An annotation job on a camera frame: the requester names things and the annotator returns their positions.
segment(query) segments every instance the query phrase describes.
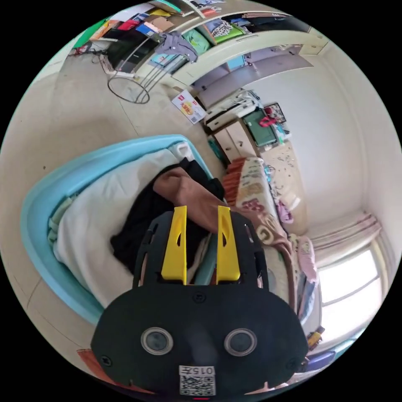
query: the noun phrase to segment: beige floor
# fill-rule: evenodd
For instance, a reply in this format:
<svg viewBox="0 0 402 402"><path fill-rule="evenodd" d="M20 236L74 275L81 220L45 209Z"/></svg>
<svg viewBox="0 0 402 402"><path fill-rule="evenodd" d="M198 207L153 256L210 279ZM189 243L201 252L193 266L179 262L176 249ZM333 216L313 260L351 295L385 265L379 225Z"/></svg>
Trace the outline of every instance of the beige floor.
<svg viewBox="0 0 402 402"><path fill-rule="evenodd" d="M70 57L59 74L29 88L10 122L0 154L0 251L7 275L41 334L85 371L75 351L89 347L94 327L54 295L25 252L19 221L27 192L47 173L77 156L127 139L161 134L187 136L212 174L223 175L201 126L192 126L163 88L154 88L146 105L119 100L108 90L101 66L91 59Z"/></svg>

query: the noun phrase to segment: clothes on shelf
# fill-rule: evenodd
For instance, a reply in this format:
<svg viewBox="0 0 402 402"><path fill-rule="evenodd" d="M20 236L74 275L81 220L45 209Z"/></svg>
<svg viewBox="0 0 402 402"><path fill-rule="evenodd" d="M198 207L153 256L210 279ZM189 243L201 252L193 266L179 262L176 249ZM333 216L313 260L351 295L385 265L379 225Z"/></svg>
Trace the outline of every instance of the clothes on shelf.
<svg viewBox="0 0 402 402"><path fill-rule="evenodd" d="M217 36L228 35L233 28L227 21L220 18L207 22L205 26L214 38Z"/></svg>
<svg viewBox="0 0 402 402"><path fill-rule="evenodd" d="M198 54L193 45L184 39L179 32L161 33L162 43L155 49L156 54L182 55L191 63L198 60Z"/></svg>

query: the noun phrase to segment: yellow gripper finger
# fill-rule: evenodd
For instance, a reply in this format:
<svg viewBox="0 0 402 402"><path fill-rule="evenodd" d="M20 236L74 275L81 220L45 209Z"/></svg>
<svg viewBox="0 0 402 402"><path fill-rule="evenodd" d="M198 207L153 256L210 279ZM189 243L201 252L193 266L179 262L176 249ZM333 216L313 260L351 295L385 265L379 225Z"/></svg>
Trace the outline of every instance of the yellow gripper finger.
<svg viewBox="0 0 402 402"><path fill-rule="evenodd" d="M239 261L235 234L233 232L230 208L218 207L218 251L216 262L216 284L222 281L238 281L240 278Z"/></svg>
<svg viewBox="0 0 402 402"><path fill-rule="evenodd" d="M186 223L187 206L175 207L161 272L166 281L183 285L187 283Z"/></svg>

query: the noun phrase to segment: screw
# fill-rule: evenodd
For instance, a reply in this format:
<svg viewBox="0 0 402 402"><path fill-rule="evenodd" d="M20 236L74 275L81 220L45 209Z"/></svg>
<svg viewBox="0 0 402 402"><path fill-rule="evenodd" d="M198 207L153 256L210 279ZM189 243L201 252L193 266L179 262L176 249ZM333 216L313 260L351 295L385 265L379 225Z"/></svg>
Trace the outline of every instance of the screw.
<svg viewBox="0 0 402 402"><path fill-rule="evenodd" d="M294 370L296 368L296 359L290 359L287 363L286 363L286 368L288 370Z"/></svg>
<svg viewBox="0 0 402 402"><path fill-rule="evenodd" d="M110 366L112 365L112 360L110 360L109 357L107 357L107 356L102 356L100 359L101 359L101 361L102 361L102 363L103 363L104 366L110 367Z"/></svg>
<svg viewBox="0 0 402 402"><path fill-rule="evenodd" d="M204 293L196 292L196 293L194 293L194 295L193 295L193 300L194 300L196 303L204 303L205 300L206 300L206 296L205 296Z"/></svg>

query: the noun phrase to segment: pillow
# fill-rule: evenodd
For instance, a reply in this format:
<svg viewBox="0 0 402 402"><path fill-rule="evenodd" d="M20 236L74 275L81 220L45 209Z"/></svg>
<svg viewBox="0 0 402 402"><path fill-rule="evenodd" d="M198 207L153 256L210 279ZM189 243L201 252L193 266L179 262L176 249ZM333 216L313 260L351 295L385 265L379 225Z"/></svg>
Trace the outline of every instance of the pillow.
<svg viewBox="0 0 402 402"><path fill-rule="evenodd" d="M192 29L191 31L184 33L183 38L194 47L199 56L211 48L211 44L208 42L208 40L204 38L196 29Z"/></svg>

